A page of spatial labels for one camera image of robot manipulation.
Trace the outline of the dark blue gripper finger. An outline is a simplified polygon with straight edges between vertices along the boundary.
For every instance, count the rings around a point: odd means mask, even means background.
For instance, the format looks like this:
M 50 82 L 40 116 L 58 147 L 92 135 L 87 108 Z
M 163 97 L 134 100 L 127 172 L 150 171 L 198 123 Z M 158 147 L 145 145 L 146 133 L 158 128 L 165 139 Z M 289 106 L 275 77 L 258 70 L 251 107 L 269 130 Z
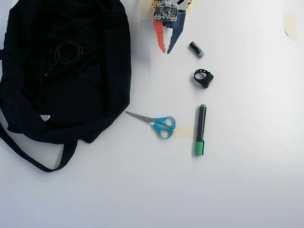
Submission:
M 169 44 L 167 54 L 170 54 L 181 33 L 183 32 L 184 23 L 186 18 L 186 11 L 179 10 L 177 14 L 177 21 L 173 24 L 172 36 Z

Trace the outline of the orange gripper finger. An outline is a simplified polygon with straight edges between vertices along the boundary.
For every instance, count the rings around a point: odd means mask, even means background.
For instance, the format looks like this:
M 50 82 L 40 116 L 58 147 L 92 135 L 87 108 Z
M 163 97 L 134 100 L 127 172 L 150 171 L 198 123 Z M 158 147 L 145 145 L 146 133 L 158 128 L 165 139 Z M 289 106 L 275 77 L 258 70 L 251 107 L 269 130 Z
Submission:
M 166 53 L 164 36 L 163 36 L 163 22 L 160 20 L 153 19 L 153 25 L 154 25 L 154 30 L 156 32 L 159 48 L 163 53 Z

